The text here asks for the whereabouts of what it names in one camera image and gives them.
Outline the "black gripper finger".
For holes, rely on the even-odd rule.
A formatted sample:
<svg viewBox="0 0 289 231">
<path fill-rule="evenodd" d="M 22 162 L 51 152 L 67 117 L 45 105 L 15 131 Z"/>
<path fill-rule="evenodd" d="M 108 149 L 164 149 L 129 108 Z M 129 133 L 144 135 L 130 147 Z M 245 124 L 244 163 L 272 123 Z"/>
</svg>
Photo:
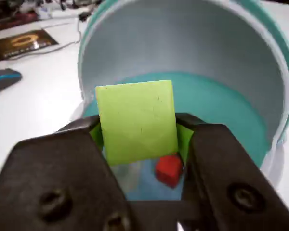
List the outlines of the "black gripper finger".
<svg viewBox="0 0 289 231">
<path fill-rule="evenodd" d="M 90 135 L 98 116 L 18 142 L 0 173 L 0 231 L 135 231 L 137 221 Z"/>
<path fill-rule="evenodd" d="M 226 125 L 188 113 L 177 113 L 176 122 L 193 132 L 186 170 L 201 231 L 289 231 L 289 210 Z"/>
</svg>

